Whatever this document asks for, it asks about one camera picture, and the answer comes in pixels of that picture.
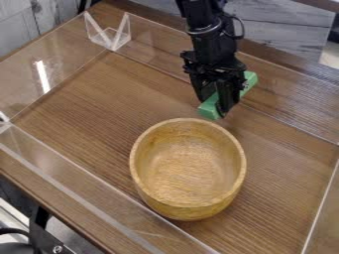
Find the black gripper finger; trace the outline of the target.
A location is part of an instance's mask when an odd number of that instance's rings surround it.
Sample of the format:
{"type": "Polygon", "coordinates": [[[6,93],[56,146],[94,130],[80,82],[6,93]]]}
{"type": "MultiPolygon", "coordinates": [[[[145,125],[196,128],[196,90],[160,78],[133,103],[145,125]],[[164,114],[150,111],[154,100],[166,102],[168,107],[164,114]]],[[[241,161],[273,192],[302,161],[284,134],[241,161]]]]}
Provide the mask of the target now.
{"type": "Polygon", "coordinates": [[[190,84],[196,93],[196,96],[201,102],[204,102],[214,93],[214,81],[216,75],[212,72],[197,73],[189,72],[190,84]]]}
{"type": "Polygon", "coordinates": [[[244,90],[245,80],[241,78],[218,79],[216,81],[217,110],[221,117],[225,117],[232,107],[240,101],[240,93],[244,90]]]}

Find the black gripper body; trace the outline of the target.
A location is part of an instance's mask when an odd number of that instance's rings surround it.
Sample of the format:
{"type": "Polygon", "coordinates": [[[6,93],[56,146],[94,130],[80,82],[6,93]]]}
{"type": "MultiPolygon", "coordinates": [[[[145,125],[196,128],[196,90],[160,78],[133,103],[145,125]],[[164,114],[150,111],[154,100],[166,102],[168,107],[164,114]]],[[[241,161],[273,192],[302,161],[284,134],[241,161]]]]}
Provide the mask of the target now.
{"type": "Polygon", "coordinates": [[[245,79],[245,65],[236,58],[237,36],[233,29],[188,30],[192,50],[182,51],[182,69],[189,74],[212,72],[221,79],[245,79]]]}

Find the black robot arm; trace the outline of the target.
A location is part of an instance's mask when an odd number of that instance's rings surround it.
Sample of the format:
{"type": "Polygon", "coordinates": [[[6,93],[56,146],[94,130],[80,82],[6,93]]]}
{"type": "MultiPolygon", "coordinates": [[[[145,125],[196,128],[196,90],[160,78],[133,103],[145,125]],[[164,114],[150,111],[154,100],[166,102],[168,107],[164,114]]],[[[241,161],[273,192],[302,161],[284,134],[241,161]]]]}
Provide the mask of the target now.
{"type": "Polygon", "coordinates": [[[192,50],[182,51],[182,70],[200,100],[200,112],[224,118],[240,102],[245,88],[245,64],[237,59],[244,23],[224,11],[226,0],[176,0],[186,22],[192,50]]]}

